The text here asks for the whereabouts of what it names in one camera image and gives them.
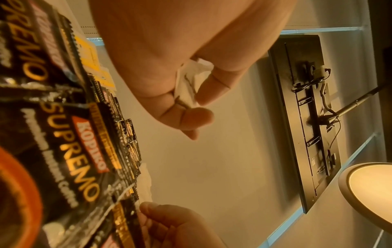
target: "lamp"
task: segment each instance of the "lamp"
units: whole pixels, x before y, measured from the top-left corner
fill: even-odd
[[[339,188],[361,215],[392,233],[392,163],[363,163],[345,169]]]

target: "blue strip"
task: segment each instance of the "blue strip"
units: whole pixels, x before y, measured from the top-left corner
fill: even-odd
[[[363,149],[369,144],[369,142],[376,136],[375,133],[373,133],[349,158],[348,160],[342,165],[342,168],[339,170],[338,173],[340,173],[342,170],[347,168],[349,165],[352,164],[352,162],[355,160],[355,158],[363,151]],[[297,209],[295,213],[290,216],[281,226],[279,226],[268,238],[264,243],[262,243],[258,248],[269,248],[270,246],[273,245],[273,243],[278,240],[285,231],[289,229],[290,226],[292,226],[298,219],[303,215],[303,209],[302,207]]]
[[[362,27],[323,27],[319,29],[285,29],[281,31],[281,35],[284,34],[309,34],[309,33],[322,33],[322,32],[342,32],[342,31],[354,31],[361,30]],[[94,43],[96,46],[104,46],[102,38],[87,38],[89,41]]]

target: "hand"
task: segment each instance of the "hand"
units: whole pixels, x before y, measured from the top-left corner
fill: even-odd
[[[138,213],[146,248],[226,248],[194,211],[143,202]]]
[[[191,139],[213,121],[205,108],[174,101],[177,69],[202,58],[214,70],[196,99],[204,106],[231,89],[273,45],[296,0],[89,0],[118,73],[158,121]]]

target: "lampshade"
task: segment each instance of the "lampshade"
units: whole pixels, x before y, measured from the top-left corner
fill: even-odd
[[[339,188],[348,203],[392,233],[392,163],[363,163],[345,169]]]

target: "blue light strip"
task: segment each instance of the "blue light strip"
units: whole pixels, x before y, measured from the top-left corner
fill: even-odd
[[[362,30],[362,27],[323,27],[318,29],[284,29],[281,35],[285,34],[310,34],[310,33],[323,33],[323,32],[342,32],[342,31],[355,31]],[[96,46],[104,46],[102,38],[87,38]]]
[[[356,159],[356,157],[363,151],[363,149],[369,144],[369,142],[376,136],[373,133],[349,158],[348,160],[342,165],[342,168],[339,170],[338,174],[347,168],[352,162]],[[285,231],[287,231],[290,226],[292,226],[302,215],[304,215],[302,207],[297,209],[295,213],[290,216],[282,225],[280,225],[268,238],[264,241],[258,248],[270,248],[273,243],[278,240]]]

